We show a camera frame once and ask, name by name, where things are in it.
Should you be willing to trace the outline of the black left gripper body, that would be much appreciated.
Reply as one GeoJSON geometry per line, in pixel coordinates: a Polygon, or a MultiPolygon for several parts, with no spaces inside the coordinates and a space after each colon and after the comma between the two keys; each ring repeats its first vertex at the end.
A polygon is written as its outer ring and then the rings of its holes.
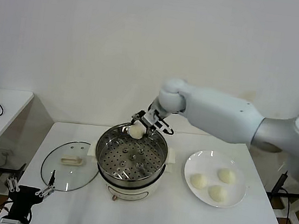
{"type": "Polygon", "coordinates": [[[30,186],[20,185],[19,187],[10,187],[9,198],[12,206],[6,215],[7,219],[30,222],[32,215],[32,206],[40,204],[47,190],[39,190],[30,186]]]}

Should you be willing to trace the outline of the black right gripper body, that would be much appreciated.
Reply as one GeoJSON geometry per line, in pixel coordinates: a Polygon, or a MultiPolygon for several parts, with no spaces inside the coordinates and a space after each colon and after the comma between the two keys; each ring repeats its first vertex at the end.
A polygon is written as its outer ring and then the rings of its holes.
{"type": "Polygon", "coordinates": [[[170,113],[165,110],[158,100],[154,100],[145,115],[142,117],[143,123],[150,129],[168,130],[168,124],[164,122],[164,119],[168,117],[170,113]]]}

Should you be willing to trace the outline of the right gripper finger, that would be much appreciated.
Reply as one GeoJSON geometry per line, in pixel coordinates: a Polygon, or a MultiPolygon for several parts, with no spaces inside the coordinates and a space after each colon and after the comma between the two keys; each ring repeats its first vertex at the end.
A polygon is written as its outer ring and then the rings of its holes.
{"type": "Polygon", "coordinates": [[[148,137],[151,136],[152,134],[154,134],[154,132],[156,132],[157,129],[161,128],[161,124],[156,122],[156,123],[146,123],[147,127],[146,127],[146,132],[145,135],[147,135],[148,137]]]}
{"type": "Polygon", "coordinates": [[[138,113],[133,114],[131,125],[134,125],[135,123],[140,123],[141,125],[146,127],[145,115],[146,115],[145,111],[139,111],[138,113]]]}

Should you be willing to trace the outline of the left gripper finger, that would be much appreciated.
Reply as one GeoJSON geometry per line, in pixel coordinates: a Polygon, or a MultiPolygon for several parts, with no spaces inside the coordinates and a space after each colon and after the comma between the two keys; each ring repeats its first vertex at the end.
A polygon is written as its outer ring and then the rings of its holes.
{"type": "Polygon", "coordinates": [[[22,175],[24,173],[25,166],[26,166],[26,164],[24,163],[19,169],[15,170],[7,178],[6,184],[8,187],[8,191],[11,191],[11,192],[19,192],[20,191],[18,180],[22,177],[22,175]]]}
{"type": "Polygon", "coordinates": [[[50,194],[52,194],[55,191],[55,173],[56,171],[53,170],[53,172],[51,173],[51,177],[49,179],[49,183],[47,185],[46,188],[41,189],[40,191],[36,192],[35,195],[37,196],[42,196],[42,197],[46,197],[49,196],[50,194]]]}

